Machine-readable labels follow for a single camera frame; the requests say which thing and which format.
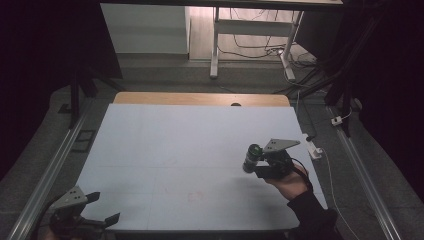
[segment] cable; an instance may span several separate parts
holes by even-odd
[[[305,81],[305,79],[307,80],[306,82],[309,82],[310,80],[312,80],[312,77],[314,76],[314,75],[316,75],[316,73],[314,73],[314,71],[315,71],[315,68],[314,69],[312,69],[305,77],[303,77],[303,79],[302,80],[300,80],[300,82],[303,82],[303,81]],[[319,82],[319,81],[321,81],[322,79],[324,78],[324,76],[323,77],[321,77],[320,79],[318,79],[317,80],[317,82]],[[283,88],[283,89],[280,89],[280,90],[276,90],[276,91],[274,91],[274,92],[272,92],[271,94],[278,94],[278,93],[281,93],[281,92],[284,92],[284,91],[287,91],[287,90],[291,90],[291,91],[289,91],[288,93],[285,93],[287,96],[292,92],[292,91],[294,91],[294,90],[296,90],[296,88],[297,87],[302,87],[302,86],[298,86],[298,85],[295,85],[295,84],[298,84],[298,83],[293,83],[293,82],[290,82],[293,86],[289,86],[289,87],[286,87],[286,88]]]
[[[327,163],[328,163],[328,172],[330,174],[330,187],[331,187],[331,195],[333,196],[333,201],[334,201],[334,206],[336,206],[337,212],[339,213],[340,217],[343,219],[344,223],[346,224],[346,226],[349,228],[349,230],[352,232],[352,234],[355,236],[355,238],[357,240],[359,240],[358,236],[355,234],[355,232],[352,230],[352,228],[349,226],[349,224],[347,223],[346,219],[343,217],[342,213],[340,212],[339,207],[337,206],[336,203],[336,198],[334,197],[334,188],[333,188],[333,177],[331,175],[331,167],[330,167],[330,159],[328,158],[327,152],[325,151],[324,148],[321,148],[321,150],[324,152],[325,157],[327,158]]]
[[[312,122],[311,115],[309,114],[308,108],[306,107],[305,101],[303,99],[302,99],[302,105],[305,108],[306,115],[308,115],[309,122],[311,123],[312,129],[314,130],[314,134],[312,136],[309,136],[308,134],[308,138],[306,140],[309,142],[312,139],[317,137],[318,132],[317,132],[317,129],[315,128],[315,124]]]
[[[300,97],[300,90],[297,91],[297,101],[296,101],[296,117],[299,120],[299,97]]]
[[[237,15],[237,18],[238,18],[238,19],[246,20],[246,19],[244,19],[244,18],[241,18],[241,17],[238,15],[237,11],[236,11],[234,8],[230,8],[230,19],[233,19],[233,14],[232,14],[232,11],[231,11],[231,10],[234,10],[234,12],[236,13],[236,15]],[[258,18],[258,17],[262,16],[262,14],[263,14],[264,12],[265,12],[265,9],[262,9],[262,10],[261,10],[261,12],[260,12],[260,15],[258,15],[258,16],[256,16],[256,17],[254,17],[254,18],[253,18],[253,19],[251,19],[250,21],[252,21],[252,20],[254,20],[254,19],[256,19],[256,18]],[[267,16],[266,16],[266,20],[265,20],[265,21],[267,21],[267,20],[268,20],[269,13],[270,13],[270,10],[268,10],[268,13],[267,13]],[[277,10],[277,13],[276,13],[276,15],[275,15],[274,21],[276,21],[276,20],[277,20],[277,16],[278,16],[278,10]],[[269,44],[269,41],[270,41],[270,39],[271,39],[271,37],[269,37],[269,38],[268,38],[267,43],[266,43],[266,45],[265,45],[265,46],[243,46],[243,45],[240,45],[240,44],[237,42],[236,35],[234,35],[234,34],[233,34],[233,39],[234,39],[234,43],[235,43],[235,44],[236,44],[236,46],[237,46],[237,47],[239,47],[239,48],[264,48],[264,51],[268,51],[268,50],[269,50],[269,49],[267,49],[268,47],[270,47],[270,48],[276,48],[276,47],[278,47],[278,49],[281,49],[281,48],[284,48],[284,47],[286,46],[286,44],[268,45],[268,44]]]
[[[219,88],[221,88],[221,89],[223,89],[223,90],[225,90],[225,91],[228,91],[228,92],[230,92],[230,93],[238,94],[238,92],[233,91],[233,90],[231,90],[231,89],[229,89],[229,88],[223,87],[223,86],[221,86],[221,85],[218,85],[218,87],[219,87]]]
[[[245,57],[245,58],[263,58],[263,57],[267,57],[267,56],[271,55],[273,52],[276,51],[276,49],[270,49],[271,51],[267,52],[265,55],[261,55],[261,56],[247,56],[247,55],[243,55],[243,54],[240,54],[240,53],[222,51],[221,48],[219,48],[218,45],[217,45],[217,47],[218,47],[218,50],[220,52],[222,52],[222,53],[233,54],[233,55],[237,55],[237,56]]]
[[[259,12],[259,15],[258,15],[258,16],[256,16],[256,17],[252,18],[252,21],[253,21],[253,20],[255,20],[256,18],[261,17],[261,16],[262,16],[262,14],[263,14],[265,11],[266,11],[266,9],[262,9],[262,10]]]
[[[303,63],[303,62],[301,62],[301,61],[298,61],[298,60],[294,60],[293,59],[293,54],[290,52],[289,53],[289,56],[290,56],[290,58],[291,58],[291,60],[289,60],[289,62],[293,65],[293,66],[295,66],[296,68],[300,68],[300,69],[303,69],[303,68],[307,68],[307,67],[317,67],[318,65],[317,65],[317,63],[314,63],[314,62],[308,62],[308,63],[310,63],[310,64],[305,64],[305,63]]]
[[[43,220],[44,215],[46,214],[47,210],[49,210],[50,206],[59,200],[64,194],[58,195],[54,198],[52,198],[49,202],[46,203],[44,208],[41,210],[40,215],[38,216],[37,222],[34,226],[34,229],[32,230],[30,239],[31,240],[37,240],[38,239],[38,229],[41,227],[41,221]]]
[[[296,58],[296,61],[299,61],[299,58],[301,56],[303,56],[303,55],[306,55],[306,54],[311,54],[311,53],[310,52],[305,52],[305,53],[299,54],[299,56],[297,56],[297,58]]]
[[[298,86],[298,87],[311,87],[311,86],[309,86],[309,85],[302,85],[302,84],[298,84],[298,83],[290,82],[290,81],[289,81],[289,79],[288,79],[288,77],[287,77],[286,71],[284,71],[284,79],[285,79],[288,83],[290,83],[290,84],[292,84],[292,85],[295,85],[295,86]]]
[[[343,120],[343,119],[345,119],[345,118],[348,118],[348,117],[350,116],[350,114],[352,114],[352,108],[350,108],[350,112],[349,112],[349,114],[348,114],[348,115],[346,115],[346,116],[342,117],[342,120]]]
[[[305,166],[303,165],[303,163],[301,163],[299,160],[297,160],[296,158],[291,158],[291,160],[295,160],[296,162],[298,162],[302,167],[303,167],[303,170],[305,170],[305,175],[306,175],[306,177],[309,177],[309,171],[308,170],[306,170],[306,168],[305,168]]]

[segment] black wall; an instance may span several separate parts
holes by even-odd
[[[0,179],[42,122],[51,94],[91,67],[121,78],[100,4],[0,2]]]
[[[365,128],[424,201],[423,3],[394,0],[385,11],[357,61],[353,95]]]

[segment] white board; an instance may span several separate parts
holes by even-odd
[[[78,179],[100,192],[82,216],[120,212],[115,230],[272,230],[298,221],[280,193],[242,164],[250,144],[302,141],[291,107],[111,104]],[[287,150],[309,170],[306,146]]]

